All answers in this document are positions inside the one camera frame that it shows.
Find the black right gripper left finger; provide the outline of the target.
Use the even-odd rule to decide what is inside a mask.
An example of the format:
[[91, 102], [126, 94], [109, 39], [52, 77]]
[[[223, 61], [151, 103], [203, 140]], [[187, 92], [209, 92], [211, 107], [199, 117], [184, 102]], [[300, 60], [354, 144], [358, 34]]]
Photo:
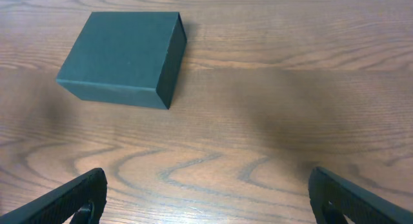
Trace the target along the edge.
[[1, 216], [1, 223], [98, 224], [106, 205], [107, 180], [94, 168], [49, 193]]

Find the black gift box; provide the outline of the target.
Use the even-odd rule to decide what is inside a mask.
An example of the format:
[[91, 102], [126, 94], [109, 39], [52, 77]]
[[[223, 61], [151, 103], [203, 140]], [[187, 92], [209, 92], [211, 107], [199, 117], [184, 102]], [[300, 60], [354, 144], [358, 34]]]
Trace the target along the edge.
[[85, 101], [169, 109], [186, 42], [179, 12], [93, 12], [56, 81]]

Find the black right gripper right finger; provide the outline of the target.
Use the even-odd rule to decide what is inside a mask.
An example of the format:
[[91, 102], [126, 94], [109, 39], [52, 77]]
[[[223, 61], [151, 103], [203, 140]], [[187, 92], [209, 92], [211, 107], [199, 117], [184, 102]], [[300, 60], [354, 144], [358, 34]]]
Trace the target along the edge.
[[308, 193], [317, 224], [412, 224], [410, 211], [323, 167], [312, 170]]

